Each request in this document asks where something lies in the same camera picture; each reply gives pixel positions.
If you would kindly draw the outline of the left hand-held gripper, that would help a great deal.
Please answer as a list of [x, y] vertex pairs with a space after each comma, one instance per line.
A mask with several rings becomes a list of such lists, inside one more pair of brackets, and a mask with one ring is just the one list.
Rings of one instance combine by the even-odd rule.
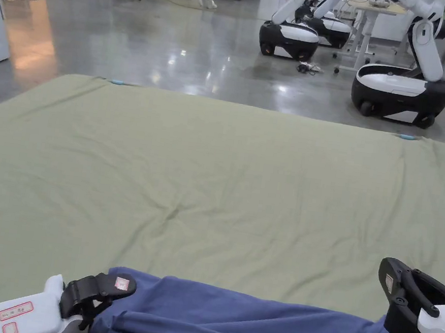
[[66, 319], [59, 308], [63, 283], [62, 275], [52, 276], [43, 292], [0, 303], [0, 333], [81, 333], [113, 301], [137, 290], [136, 280], [128, 275], [100, 273], [79, 279], [74, 282], [72, 306], [82, 305], [81, 317]]

